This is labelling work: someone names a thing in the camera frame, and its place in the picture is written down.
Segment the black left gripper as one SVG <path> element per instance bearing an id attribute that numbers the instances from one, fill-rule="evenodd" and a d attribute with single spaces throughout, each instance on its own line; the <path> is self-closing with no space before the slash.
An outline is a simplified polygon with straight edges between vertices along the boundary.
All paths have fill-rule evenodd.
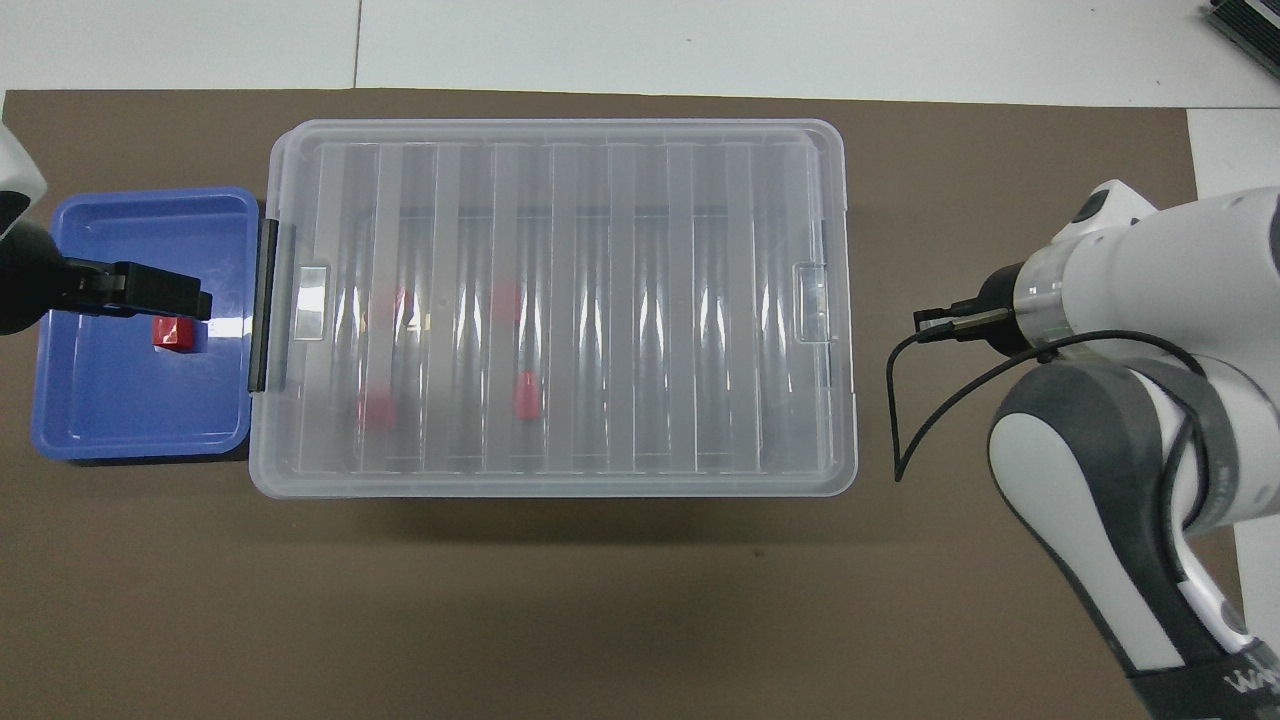
<path id="1" fill-rule="evenodd" d="M 50 311 L 206 322 L 212 296 L 191 275 L 132 261 L 67 258 L 46 229 L 19 220 L 1 243 L 1 334 L 26 331 Z"/>

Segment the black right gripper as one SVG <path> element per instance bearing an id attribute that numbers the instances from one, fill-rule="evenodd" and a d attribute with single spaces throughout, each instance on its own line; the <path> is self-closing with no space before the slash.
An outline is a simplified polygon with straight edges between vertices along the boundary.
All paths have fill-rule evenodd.
<path id="1" fill-rule="evenodd" d="M 1018 324 L 1015 290 L 1021 265 L 1007 265 L 991 273 L 979 288 L 978 299 L 986 311 L 1004 311 L 1000 319 L 980 325 L 977 334 L 998 354 L 1021 354 L 1027 338 Z"/>

